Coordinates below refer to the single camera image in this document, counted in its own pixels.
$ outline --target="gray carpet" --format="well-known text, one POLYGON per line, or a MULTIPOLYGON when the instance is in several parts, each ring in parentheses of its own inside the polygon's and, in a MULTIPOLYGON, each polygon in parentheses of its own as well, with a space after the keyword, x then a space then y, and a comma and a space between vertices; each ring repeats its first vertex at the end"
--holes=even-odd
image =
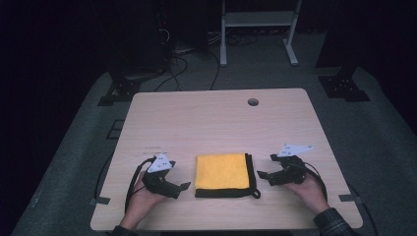
MULTIPOLYGON (((228 47, 228 66, 220 68, 213 89, 305 89, 346 181, 359 192, 380 235, 414 235, 414 133, 384 96, 378 82, 360 68, 353 79, 371 101, 349 103, 341 98, 327 98, 318 80, 323 71, 315 69, 324 34, 295 35, 297 67, 289 64, 282 38, 260 36, 256 43, 228 47)), ((218 57, 218 46, 210 50, 218 57)), ((209 89, 217 70, 214 57, 194 52, 182 58, 187 60, 188 68, 177 77, 180 90, 209 89)), ((184 65, 183 61, 174 60, 172 72, 180 72, 184 65)), ((141 91, 154 91, 169 77, 167 73, 147 81, 141 91)), ((126 117, 130 105, 116 102, 112 106, 97 106, 110 84, 109 76, 103 74, 91 88, 13 235, 105 235, 89 227, 94 211, 90 200, 100 169, 117 145, 117 140, 106 139, 107 134, 114 120, 126 117)), ((177 90, 177 85, 171 80, 159 90, 177 90)), ((364 225, 357 232, 374 235, 364 207, 358 207, 364 225)), ((319 235, 316 230, 292 233, 319 235)))

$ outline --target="wooden table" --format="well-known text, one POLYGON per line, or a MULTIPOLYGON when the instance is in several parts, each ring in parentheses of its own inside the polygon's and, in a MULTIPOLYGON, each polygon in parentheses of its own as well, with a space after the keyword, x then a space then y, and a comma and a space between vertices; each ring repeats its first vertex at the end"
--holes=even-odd
POLYGON ((135 95, 97 205, 93 230, 112 230, 124 214, 124 202, 136 167, 167 152, 177 163, 166 179, 192 182, 178 200, 156 206, 139 230, 272 230, 315 228, 313 214, 291 192, 271 187, 257 175, 260 199, 196 199, 196 156, 247 152, 254 168, 277 171, 269 155, 284 144, 313 145, 299 154, 314 165, 328 187, 328 202, 353 227, 362 225, 354 202, 342 202, 350 192, 307 93, 300 88, 216 91, 175 91, 135 95), (252 106, 254 98, 259 104, 252 106))

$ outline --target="metal frame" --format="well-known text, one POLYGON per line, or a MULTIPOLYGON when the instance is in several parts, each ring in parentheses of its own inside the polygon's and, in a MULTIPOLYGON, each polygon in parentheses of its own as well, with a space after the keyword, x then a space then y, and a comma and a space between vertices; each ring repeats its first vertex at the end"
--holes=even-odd
POLYGON ((294 11, 285 12, 251 12, 251 13, 227 13, 225 0, 221 6, 221 44, 220 65, 227 66, 226 28, 227 27, 273 27, 290 26, 287 38, 283 39, 291 65, 297 66, 298 60, 292 49, 292 39, 297 25, 302 0, 297 0, 294 11))

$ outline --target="sleeve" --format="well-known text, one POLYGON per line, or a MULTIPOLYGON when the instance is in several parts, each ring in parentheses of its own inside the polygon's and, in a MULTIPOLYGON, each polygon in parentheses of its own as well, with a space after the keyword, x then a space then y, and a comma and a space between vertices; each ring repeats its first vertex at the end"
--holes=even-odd
POLYGON ((116 227, 114 227, 113 231, 111 232, 111 236, 139 236, 139 235, 129 229, 125 229, 122 226, 116 225, 116 227))
POLYGON ((316 215, 314 222, 323 236, 359 235, 353 231, 335 208, 329 208, 316 215))

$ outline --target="wrist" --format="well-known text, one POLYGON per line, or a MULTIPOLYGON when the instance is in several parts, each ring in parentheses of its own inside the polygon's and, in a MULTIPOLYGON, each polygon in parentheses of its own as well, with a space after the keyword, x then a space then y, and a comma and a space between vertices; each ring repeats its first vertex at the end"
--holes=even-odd
POLYGON ((125 214, 120 222, 120 226, 129 230, 136 230, 139 223, 142 221, 144 216, 137 217, 137 216, 130 216, 129 214, 125 214))
POLYGON ((314 215, 318 215, 329 208, 330 206, 328 205, 328 203, 322 203, 320 205, 312 207, 311 211, 314 213, 314 215))

